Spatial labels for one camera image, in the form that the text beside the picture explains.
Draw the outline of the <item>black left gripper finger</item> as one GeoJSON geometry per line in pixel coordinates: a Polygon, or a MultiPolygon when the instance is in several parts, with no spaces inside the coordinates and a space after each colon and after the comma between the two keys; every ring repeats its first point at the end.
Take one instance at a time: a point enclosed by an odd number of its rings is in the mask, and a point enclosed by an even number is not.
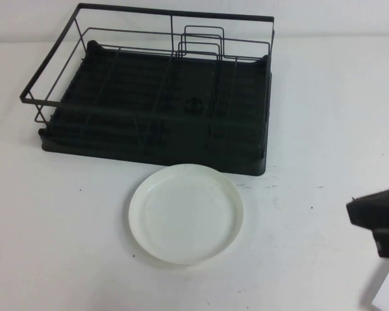
{"type": "Polygon", "coordinates": [[[389,205],[354,200],[346,205],[350,222],[371,231],[378,255],[389,259],[389,205]]]}

